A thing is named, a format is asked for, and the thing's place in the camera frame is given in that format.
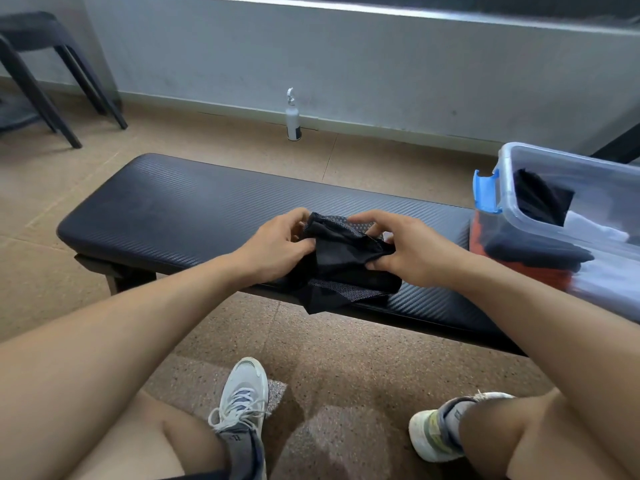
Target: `blue latch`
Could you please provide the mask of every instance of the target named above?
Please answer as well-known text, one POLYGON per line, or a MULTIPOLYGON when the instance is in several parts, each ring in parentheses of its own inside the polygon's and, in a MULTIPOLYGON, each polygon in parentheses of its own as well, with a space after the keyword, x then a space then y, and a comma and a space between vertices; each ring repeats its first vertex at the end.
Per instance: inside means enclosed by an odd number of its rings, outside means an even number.
POLYGON ((502 208, 495 201, 495 181, 500 176, 496 169, 491 177, 480 177, 478 171, 474 173, 474 199, 476 209, 487 214, 501 214, 502 208))

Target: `white shoelace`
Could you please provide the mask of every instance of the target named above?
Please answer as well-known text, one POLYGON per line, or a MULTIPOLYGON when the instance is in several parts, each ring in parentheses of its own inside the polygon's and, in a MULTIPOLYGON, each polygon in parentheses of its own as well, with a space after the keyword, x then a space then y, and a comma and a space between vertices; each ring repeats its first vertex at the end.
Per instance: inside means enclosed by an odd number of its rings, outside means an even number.
POLYGON ((224 409, 215 408, 208 418, 210 427, 214 431, 220 432, 238 423, 242 423, 249 428, 256 429, 257 425, 252 421, 267 416, 263 409, 266 405, 264 399, 252 399, 252 395, 257 393, 248 387, 238 389, 230 398, 224 409), (214 423, 213 418, 218 413, 219 422, 214 423))

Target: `bench cushion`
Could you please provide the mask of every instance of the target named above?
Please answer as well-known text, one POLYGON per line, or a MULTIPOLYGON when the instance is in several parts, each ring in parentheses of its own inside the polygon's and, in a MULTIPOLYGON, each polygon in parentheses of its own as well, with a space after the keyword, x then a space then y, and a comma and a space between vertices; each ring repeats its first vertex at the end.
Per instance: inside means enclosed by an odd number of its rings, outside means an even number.
MULTIPOLYGON (((88 257, 172 274, 237 249, 261 224, 295 207, 338 216, 373 208, 406 214, 464 247, 473 217, 462 207, 148 153, 73 210, 58 236, 88 257)), ((277 284, 257 288, 278 298, 277 284)), ((518 352, 482 311, 450 290, 403 283, 386 306, 357 303, 337 313, 518 352)))

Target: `sock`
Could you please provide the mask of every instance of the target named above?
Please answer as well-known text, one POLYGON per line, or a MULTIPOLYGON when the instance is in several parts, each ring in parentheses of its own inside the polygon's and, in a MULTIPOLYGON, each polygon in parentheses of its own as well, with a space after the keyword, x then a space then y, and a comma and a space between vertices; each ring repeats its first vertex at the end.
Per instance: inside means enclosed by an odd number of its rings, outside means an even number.
POLYGON ((264 468, 264 446, 255 430, 238 423, 220 431, 218 437, 227 444, 229 450, 229 480, 261 478, 264 468))
POLYGON ((464 413, 475 404, 477 404, 475 401, 460 401, 444 416, 444 425, 447 427, 451 439, 460 449, 462 449, 462 444, 460 443, 460 420, 464 413))

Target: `white bottle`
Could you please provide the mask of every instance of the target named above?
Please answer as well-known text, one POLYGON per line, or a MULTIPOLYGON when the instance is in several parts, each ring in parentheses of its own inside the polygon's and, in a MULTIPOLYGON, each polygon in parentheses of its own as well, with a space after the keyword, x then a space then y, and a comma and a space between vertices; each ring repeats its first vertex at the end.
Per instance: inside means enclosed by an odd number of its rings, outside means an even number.
POLYGON ((300 113, 294 104, 293 88, 287 91, 287 101, 289 103, 285 111, 287 115, 287 137, 292 141, 297 141, 302 137, 302 132, 300 131, 300 113))

